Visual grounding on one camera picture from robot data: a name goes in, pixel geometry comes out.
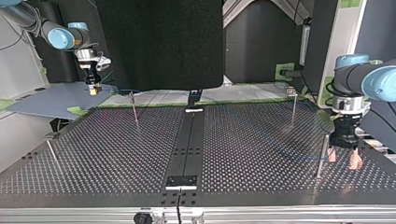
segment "cable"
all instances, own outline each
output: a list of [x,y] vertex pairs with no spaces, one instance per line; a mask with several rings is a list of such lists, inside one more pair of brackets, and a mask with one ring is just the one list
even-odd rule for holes
[[393,105],[390,102],[388,102],[388,105],[389,105],[390,109],[392,110],[393,114],[396,116],[396,110],[393,107]]
[[29,7],[29,9],[32,11],[32,14],[35,16],[35,26],[33,28],[29,28],[29,29],[22,28],[22,27],[21,28],[29,33],[33,33],[35,35],[35,37],[39,37],[41,30],[43,28],[40,11],[38,10],[38,8],[32,7],[29,4],[26,4],[26,6]]
[[1,48],[0,51],[5,50],[5,49],[10,49],[10,48],[16,46],[16,45],[17,45],[18,43],[20,43],[20,41],[22,40],[23,34],[24,34],[24,31],[22,31],[22,34],[20,35],[20,38],[18,38],[18,40],[17,40],[15,43],[13,43],[13,44],[11,44],[11,45],[9,45],[9,46],[6,46],[6,47]]
[[378,112],[376,112],[375,110],[371,109],[370,111],[372,111],[373,113],[375,113],[379,118],[381,118],[386,124],[388,124],[388,126],[396,133],[396,129],[393,127],[393,125],[391,125],[384,117],[382,117],[382,115],[380,115]]
[[111,75],[113,75],[113,73],[114,73],[114,70],[111,70],[111,72],[110,72],[110,73],[108,73],[108,75],[107,75],[107,76],[105,76],[105,77],[102,79],[102,81],[101,81],[101,84],[103,84],[103,83],[104,83],[104,81],[106,81],[106,79],[107,79],[108,77],[110,77]]
[[[3,21],[6,22],[6,24],[8,24],[9,28],[11,28],[11,30],[12,30],[16,35],[20,35],[20,33],[18,33],[18,31],[14,29],[14,27],[11,25],[11,23],[9,23],[9,21],[8,21],[4,16],[2,16],[2,19],[3,19]],[[24,42],[25,44],[30,45],[30,47],[32,47],[32,48],[35,49],[35,44],[33,43],[32,37],[30,37],[28,34],[26,34],[26,33],[25,33],[25,34],[22,34],[22,40],[23,40],[23,42]],[[35,52],[35,56],[37,57],[37,59],[40,60],[40,61],[43,61],[43,59],[40,57],[40,55],[38,55],[38,52],[37,52],[36,49],[34,50],[34,52]]]
[[98,8],[98,6],[92,1],[92,0],[88,0],[89,3],[91,3],[91,5],[95,8]]
[[296,20],[297,20],[297,12],[298,12],[298,7],[300,6],[301,0],[298,0],[296,8],[294,9],[294,33],[296,32],[296,28],[297,28],[297,24],[296,24]]
[[305,83],[305,86],[308,88],[309,92],[311,93],[312,98],[313,98],[314,101],[315,101],[315,104],[318,104],[318,99],[315,98],[315,96],[313,95],[313,92],[312,92],[311,88],[309,88],[308,82],[306,82],[306,80],[305,80],[303,71],[300,70],[300,73],[301,73],[301,77],[303,78],[303,81],[304,81],[304,83]]

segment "metal frame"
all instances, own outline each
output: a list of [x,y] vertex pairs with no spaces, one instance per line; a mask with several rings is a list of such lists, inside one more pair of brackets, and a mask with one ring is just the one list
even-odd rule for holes
[[396,206],[180,208],[183,223],[395,223]]
[[[248,5],[256,0],[228,0],[223,7],[224,28],[227,27]],[[275,5],[280,7],[292,20],[294,20],[294,11],[298,0],[271,0]],[[299,4],[297,10],[296,24],[301,25],[305,18],[309,16],[308,11]]]

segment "metal bracket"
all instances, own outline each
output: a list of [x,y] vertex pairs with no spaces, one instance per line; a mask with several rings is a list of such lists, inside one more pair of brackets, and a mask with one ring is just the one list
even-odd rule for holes
[[197,190],[197,176],[169,176],[166,190]]
[[200,106],[195,105],[201,100],[202,92],[203,90],[190,91],[189,104],[187,105],[186,113],[199,113],[204,111]]

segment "gray panel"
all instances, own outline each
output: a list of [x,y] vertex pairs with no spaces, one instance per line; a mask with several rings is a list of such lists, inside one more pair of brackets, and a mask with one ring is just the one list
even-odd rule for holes
[[301,28],[273,2],[255,1],[226,28],[226,76],[234,83],[275,80],[276,65],[298,62]]
[[103,91],[91,96],[88,86],[83,82],[63,83],[18,101],[7,111],[59,119],[77,119],[78,115],[67,108],[79,106],[83,110],[101,104],[113,91],[112,86],[103,85]]
[[0,175],[0,207],[164,205],[184,110],[100,109]]
[[304,68],[304,77],[313,92],[320,89],[337,5],[338,1],[315,2]]
[[[325,127],[303,104],[291,125],[291,111],[292,103],[206,106],[201,181],[186,205],[396,203],[396,167],[368,147],[363,169],[350,171],[350,151],[337,150],[337,163],[325,163],[317,181]],[[199,169],[197,160],[186,172]]]

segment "black cable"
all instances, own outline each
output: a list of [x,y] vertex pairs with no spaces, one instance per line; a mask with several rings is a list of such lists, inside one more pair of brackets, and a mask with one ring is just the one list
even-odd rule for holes
[[301,77],[303,78],[303,81],[304,81],[304,83],[305,83],[305,86],[308,88],[309,92],[311,93],[312,98],[313,98],[314,101],[315,101],[315,104],[318,104],[318,99],[315,98],[315,96],[313,95],[313,92],[312,92],[311,88],[309,88],[308,82],[306,82],[306,80],[305,80],[304,73],[303,73],[301,70],[300,70],[300,73],[301,73]]
[[388,102],[388,105],[389,105],[390,109],[392,110],[393,114],[396,116],[396,110],[393,107],[393,105],[390,102]]
[[375,113],[379,118],[381,118],[385,123],[388,124],[388,126],[396,133],[396,129],[393,127],[393,125],[391,125],[384,117],[382,117],[382,115],[380,115],[378,112],[376,112],[375,110],[371,109],[370,111],[372,111],[373,113]]
[[23,35],[24,35],[24,31],[22,31],[22,33],[21,33],[21,35],[20,35],[20,38],[19,38],[15,43],[13,43],[13,44],[11,44],[11,45],[9,45],[9,46],[7,46],[7,47],[1,48],[0,51],[5,50],[5,49],[10,49],[10,48],[16,46],[16,45],[17,45],[18,43],[20,43],[20,41],[22,40]]
[[296,31],[296,28],[297,28],[297,24],[296,24],[296,20],[297,20],[297,11],[298,11],[298,7],[300,6],[300,3],[301,3],[301,0],[298,0],[297,6],[296,6],[296,8],[294,9],[294,19],[293,19],[293,21],[294,21],[294,33],[295,33],[295,31]]

